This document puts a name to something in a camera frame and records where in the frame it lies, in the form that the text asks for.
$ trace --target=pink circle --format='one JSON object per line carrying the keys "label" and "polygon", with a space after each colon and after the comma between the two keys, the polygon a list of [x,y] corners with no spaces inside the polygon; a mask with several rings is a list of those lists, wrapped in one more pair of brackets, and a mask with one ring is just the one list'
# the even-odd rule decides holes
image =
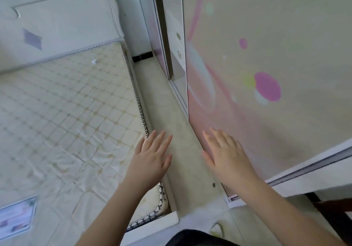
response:
{"label": "pink circle", "polygon": [[279,83],[269,74],[259,72],[254,74],[257,91],[268,101],[279,101],[281,88]]}
{"label": "pink circle", "polygon": [[238,43],[240,44],[240,47],[242,49],[246,49],[248,47],[248,43],[247,43],[247,39],[246,38],[241,38]]}

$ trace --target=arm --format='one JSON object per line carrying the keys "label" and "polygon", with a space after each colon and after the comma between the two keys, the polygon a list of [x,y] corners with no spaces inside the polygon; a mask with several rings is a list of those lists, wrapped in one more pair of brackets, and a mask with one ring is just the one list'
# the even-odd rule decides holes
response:
{"label": "arm", "polygon": [[256,212],[280,243],[285,246],[346,246],[262,181],[238,141],[224,131],[211,131],[214,136],[203,132],[214,155],[212,159],[203,151],[207,166]]}
{"label": "arm", "polygon": [[165,159],[164,155],[172,136],[164,142],[164,131],[154,140],[155,136],[153,131],[139,141],[125,179],[76,246],[120,245],[140,200],[161,181],[171,164],[171,154]]}

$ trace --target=quilted mattress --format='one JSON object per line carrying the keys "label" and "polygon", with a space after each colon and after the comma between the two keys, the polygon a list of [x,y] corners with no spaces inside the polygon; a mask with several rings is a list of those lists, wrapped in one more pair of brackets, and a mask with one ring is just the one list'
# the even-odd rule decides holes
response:
{"label": "quilted mattress", "polygon": [[[0,207],[37,196],[20,245],[73,245],[115,192],[148,132],[119,43],[0,75]],[[128,230],[168,207],[162,182]]]}

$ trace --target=white bed frame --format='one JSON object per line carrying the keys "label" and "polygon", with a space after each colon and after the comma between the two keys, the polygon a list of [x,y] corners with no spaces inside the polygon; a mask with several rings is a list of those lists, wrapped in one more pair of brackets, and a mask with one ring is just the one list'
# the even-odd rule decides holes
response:
{"label": "white bed frame", "polygon": [[[41,42],[41,49],[24,41],[24,29]],[[0,14],[0,72],[119,41],[135,78],[132,58],[124,40],[115,0],[34,0],[13,4]],[[138,85],[142,108],[145,108]],[[144,109],[147,126],[152,127]],[[127,232],[121,245],[127,245],[178,223],[174,197],[167,176],[163,179],[171,211]]]}

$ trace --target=finger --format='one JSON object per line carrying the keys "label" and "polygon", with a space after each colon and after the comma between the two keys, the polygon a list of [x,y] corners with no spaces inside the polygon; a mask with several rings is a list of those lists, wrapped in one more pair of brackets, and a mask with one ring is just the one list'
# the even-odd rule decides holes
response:
{"label": "finger", "polygon": [[220,133],[218,130],[215,130],[214,128],[210,128],[210,130],[214,137],[217,139],[217,142],[220,146],[228,146],[228,143],[222,133]]}
{"label": "finger", "polygon": [[173,135],[170,135],[167,137],[167,139],[164,140],[164,142],[161,143],[160,147],[156,151],[159,154],[159,156],[164,157],[165,152],[168,149],[172,138],[173,138]]}
{"label": "finger", "polygon": [[223,135],[223,137],[225,137],[229,146],[236,147],[234,139],[228,133],[226,133],[224,130],[220,130],[220,133]]}
{"label": "finger", "polygon": [[142,151],[143,142],[144,142],[144,137],[140,139],[137,146],[135,147],[134,154],[139,154]]}
{"label": "finger", "polygon": [[205,141],[208,143],[208,146],[212,150],[212,153],[214,154],[217,148],[220,147],[218,141],[216,140],[215,137],[209,135],[207,132],[203,131],[203,136],[205,138]]}
{"label": "finger", "polygon": [[242,147],[241,143],[236,141],[236,140],[235,140],[235,142],[236,142],[237,148],[240,149],[240,150],[243,150],[243,147]]}
{"label": "finger", "polygon": [[205,150],[202,150],[202,154],[203,154],[203,158],[205,160],[205,164],[208,166],[208,168],[211,171],[214,171],[215,163],[214,163],[213,158]]}
{"label": "finger", "polygon": [[165,136],[165,131],[162,131],[156,139],[153,141],[152,146],[150,147],[150,150],[153,152],[156,152],[158,148],[160,147],[161,141],[163,141]]}
{"label": "finger", "polygon": [[155,135],[156,135],[156,131],[154,130],[150,135],[149,137],[147,137],[145,140],[144,140],[144,143],[143,143],[143,146],[142,146],[142,151],[147,151],[150,146],[152,145],[153,141],[154,141],[154,138],[155,138]]}
{"label": "finger", "polygon": [[170,165],[171,165],[171,161],[172,161],[172,154],[168,154],[165,158],[164,164],[163,164],[163,171],[164,174],[167,172],[167,170],[169,169]]}

